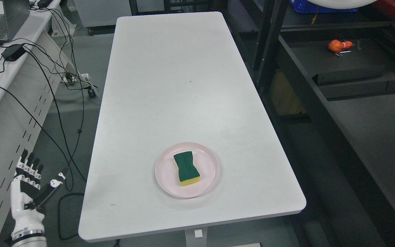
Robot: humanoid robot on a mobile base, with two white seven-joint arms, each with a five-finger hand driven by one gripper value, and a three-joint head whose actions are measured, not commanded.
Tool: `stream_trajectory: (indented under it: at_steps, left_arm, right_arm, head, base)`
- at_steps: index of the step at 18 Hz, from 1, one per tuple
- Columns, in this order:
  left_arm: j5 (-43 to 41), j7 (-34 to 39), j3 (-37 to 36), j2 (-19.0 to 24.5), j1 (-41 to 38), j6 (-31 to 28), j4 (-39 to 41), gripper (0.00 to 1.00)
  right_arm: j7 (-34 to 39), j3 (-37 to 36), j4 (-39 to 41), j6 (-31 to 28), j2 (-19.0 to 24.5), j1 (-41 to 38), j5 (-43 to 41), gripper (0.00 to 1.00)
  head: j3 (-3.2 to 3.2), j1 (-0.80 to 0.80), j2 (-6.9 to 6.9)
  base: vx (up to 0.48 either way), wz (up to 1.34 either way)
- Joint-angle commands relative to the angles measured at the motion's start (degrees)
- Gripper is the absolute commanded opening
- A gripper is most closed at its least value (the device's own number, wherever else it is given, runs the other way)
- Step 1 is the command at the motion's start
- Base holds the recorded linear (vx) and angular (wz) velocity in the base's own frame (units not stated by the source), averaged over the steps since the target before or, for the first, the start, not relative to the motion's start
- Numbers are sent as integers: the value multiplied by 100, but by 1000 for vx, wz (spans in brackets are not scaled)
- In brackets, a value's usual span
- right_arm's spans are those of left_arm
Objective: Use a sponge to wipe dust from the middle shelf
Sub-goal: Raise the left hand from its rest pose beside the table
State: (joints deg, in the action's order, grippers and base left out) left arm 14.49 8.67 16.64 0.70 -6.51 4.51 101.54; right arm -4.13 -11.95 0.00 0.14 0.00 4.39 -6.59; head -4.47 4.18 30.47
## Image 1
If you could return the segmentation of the white robotic left hand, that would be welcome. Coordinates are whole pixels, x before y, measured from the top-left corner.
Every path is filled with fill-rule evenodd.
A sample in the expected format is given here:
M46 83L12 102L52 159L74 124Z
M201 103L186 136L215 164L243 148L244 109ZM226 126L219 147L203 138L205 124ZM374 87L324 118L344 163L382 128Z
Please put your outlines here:
M23 150L16 164L10 185L11 214L15 220L15 232L43 232L45 204L66 180L68 168L41 185L43 166L34 153Z

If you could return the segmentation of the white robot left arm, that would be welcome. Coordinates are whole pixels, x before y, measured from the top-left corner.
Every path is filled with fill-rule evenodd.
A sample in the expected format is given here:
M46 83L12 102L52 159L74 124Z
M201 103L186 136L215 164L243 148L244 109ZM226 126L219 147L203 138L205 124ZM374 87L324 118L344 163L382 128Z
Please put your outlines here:
M47 247L44 227L16 227L9 239L10 247Z

